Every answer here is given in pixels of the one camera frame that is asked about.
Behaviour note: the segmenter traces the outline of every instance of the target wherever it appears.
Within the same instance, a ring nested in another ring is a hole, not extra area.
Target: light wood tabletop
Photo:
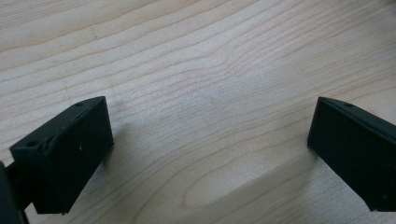
[[[0,160],[78,101],[115,146],[31,223],[396,223],[306,147],[319,96],[396,123],[390,0],[0,2]]]

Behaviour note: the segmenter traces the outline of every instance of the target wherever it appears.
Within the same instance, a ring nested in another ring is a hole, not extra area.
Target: black object
[[[396,211],[396,126],[352,104],[319,97],[308,146],[370,210]]]
[[[113,145],[105,97],[70,106],[11,147],[15,161],[0,166],[2,210],[33,202],[38,214],[68,213]]]

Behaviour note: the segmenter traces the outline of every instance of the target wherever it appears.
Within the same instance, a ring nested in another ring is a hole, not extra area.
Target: wooden table
[[[0,160],[104,95],[113,152],[31,223],[395,223],[306,147],[320,95],[396,123],[395,75],[390,0],[5,0]]]

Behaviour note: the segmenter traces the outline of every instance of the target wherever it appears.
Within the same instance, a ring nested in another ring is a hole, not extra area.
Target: small hole
[[[27,147],[35,147],[39,144],[39,141],[31,141],[26,144]]]

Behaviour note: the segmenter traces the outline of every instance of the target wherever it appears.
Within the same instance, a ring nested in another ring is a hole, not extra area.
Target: wooden surface
[[[115,148],[71,212],[32,223],[395,223],[305,146],[323,95],[396,123],[396,6],[0,2],[0,160],[105,95]]]

